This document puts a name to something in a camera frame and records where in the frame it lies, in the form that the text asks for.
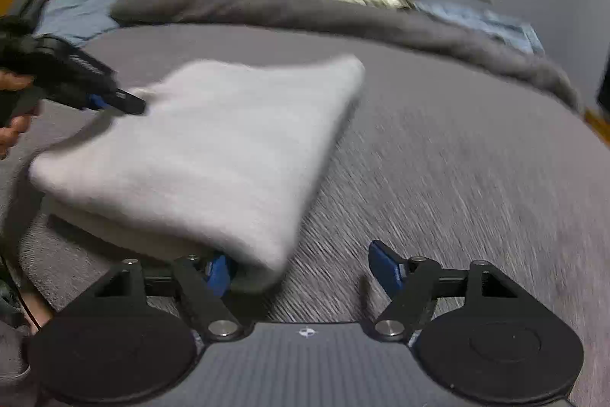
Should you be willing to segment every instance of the bed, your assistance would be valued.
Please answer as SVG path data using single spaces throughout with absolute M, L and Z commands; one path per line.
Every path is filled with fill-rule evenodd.
M 121 28 L 85 48 L 117 71 L 124 88 L 193 59 L 270 65 L 355 54 L 367 71 L 364 94 L 331 155 L 290 268 L 266 294 L 231 294 L 229 306 L 259 320 L 376 315 L 387 302 L 367 270 L 367 243 L 376 238 L 446 267 L 487 259 L 583 340 L 585 366 L 572 400 L 608 404 L 610 154 L 556 95 L 429 51 L 243 24 Z M 48 216 L 27 179 L 38 151 L 92 117 L 46 104 L 0 165 L 3 245 L 55 309 L 134 256 Z

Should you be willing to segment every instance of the metal screw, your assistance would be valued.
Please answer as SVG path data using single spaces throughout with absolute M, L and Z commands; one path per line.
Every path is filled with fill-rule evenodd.
M 396 336 L 405 331 L 405 327 L 398 321 L 386 319 L 385 321 L 379 321 L 375 325 L 375 331 L 383 336 Z
M 229 336 L 239 330 L 239 326 L 233 321 L 227 321 L 226 319 L 220 319 L 214 321 L 208 327 L 208 331 L 215 336 Z

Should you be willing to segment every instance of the folded cloth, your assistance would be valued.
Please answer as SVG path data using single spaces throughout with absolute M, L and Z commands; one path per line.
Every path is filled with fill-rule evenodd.
M 286 267 L 363 79 L 353 56 L 189 63 L 133 91 L 144 116 L 102 111 L 39 155 L 30 178 L 99 238 L 166 260 L 221 250 L 240 263 L 233 288 L 260 291 Z

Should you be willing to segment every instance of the ribbed gray panel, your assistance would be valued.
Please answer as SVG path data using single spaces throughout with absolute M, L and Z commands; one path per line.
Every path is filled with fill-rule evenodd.
M 304 337 L 299 331 L 315 330 Z M 410 351 L 360 325 L 260 323 L 210 346 L 195 370 L 147 407 L 472 407 L 438 387 Z

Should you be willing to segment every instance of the white fabric corner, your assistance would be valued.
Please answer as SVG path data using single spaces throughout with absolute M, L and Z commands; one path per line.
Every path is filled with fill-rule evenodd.
M 234 288 L 283 273 L 364 67 L 354 56 L 251 68 L 195 61 L 135 92 L 144 116 L 106 110 L 39 155 L 32 182 L 57 215 L 161 259 L 221 250 Z

